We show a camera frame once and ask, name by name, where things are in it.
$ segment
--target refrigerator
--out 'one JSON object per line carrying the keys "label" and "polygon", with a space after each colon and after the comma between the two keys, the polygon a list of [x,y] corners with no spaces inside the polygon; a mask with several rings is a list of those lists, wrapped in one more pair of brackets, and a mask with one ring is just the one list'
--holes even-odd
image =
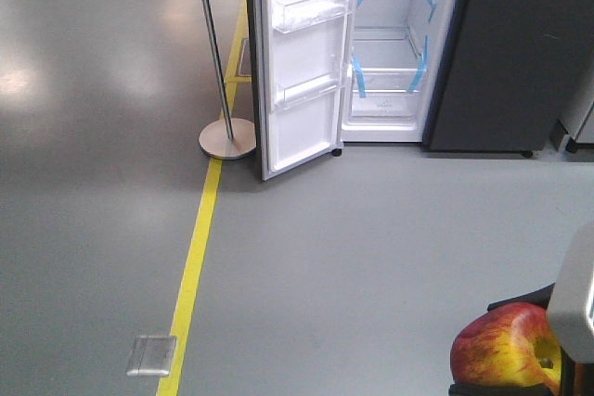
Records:
{"label": "refrigerator", "polygon": [[594,14],[569,16],[591,1],[248,0],[263,179],[348,142],[541,148],[590,56]]}
{"label": "refrigerator", "polygon": [[594,145],[594,63],[563,110],[551,139],[557,149],[565,148],[572,153],[580,147]]}

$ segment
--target yellow floor line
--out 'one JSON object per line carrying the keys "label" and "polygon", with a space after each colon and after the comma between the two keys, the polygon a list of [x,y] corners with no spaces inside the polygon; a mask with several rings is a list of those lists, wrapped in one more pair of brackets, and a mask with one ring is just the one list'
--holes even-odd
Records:
{"label": "yellow floor line", "polygon": [[[233,45],[229,54],[226,67],[226,95],[229,109],[233,110],[235,96],[238,91],[238,83],[235,79],[235,70],[239,63],[241,52],[241,41],[247,33],[247,13],[245,0],[239,10],[238,22],[233,37]],[[221,181],[223,162],[211,159],[202,189],[202,198],[196,217],[194,233],[189,245],[189,252],[186,259],[186,267],[182,277],[182,283],[175,305],[174,320],[171,326],[171,336],[177,337],[174,359],[171,372],[168,377],[159,381],[157,396],[177,396],[182,377],[182,369],[186,356],[187,338],[192,324],[192,314],[198,296],[200,273],[206,255],[206,245],[211,232],[214,207],[218,195],[218,187]]]}

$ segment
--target yellow-red apple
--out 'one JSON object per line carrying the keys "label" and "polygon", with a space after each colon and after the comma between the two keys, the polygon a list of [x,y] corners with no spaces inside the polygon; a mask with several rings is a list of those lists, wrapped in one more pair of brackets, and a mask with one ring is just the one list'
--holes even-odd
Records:
{"label": "yellow-red apple", "polygon": [[450,366],[457,383],[529,387],[561,385],[561,347],[546,311],[509,303],[466,326],[454,340]]}

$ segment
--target epoxy floor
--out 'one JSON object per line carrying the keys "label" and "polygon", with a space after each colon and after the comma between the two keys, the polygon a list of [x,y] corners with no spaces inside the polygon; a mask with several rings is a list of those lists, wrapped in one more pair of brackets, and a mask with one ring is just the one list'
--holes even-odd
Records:
{"label": "epoxy floor", "polygon": [[[208,165],[200,0],[1,0],[0,29],[0,394],[154,394],[124,369],[169,332]],[[591,151],[510,158],[225,163],[179,394],[446,394],[458,331],[594,220]]]}

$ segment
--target metal floor plate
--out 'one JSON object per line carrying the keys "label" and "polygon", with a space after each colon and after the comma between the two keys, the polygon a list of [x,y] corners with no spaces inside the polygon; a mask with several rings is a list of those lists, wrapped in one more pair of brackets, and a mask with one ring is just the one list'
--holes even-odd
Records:
{"label": "metal floor plate", "polygon": [[130,377],[167,377],[174,358],[175,336],[139,336],[126,367]]}

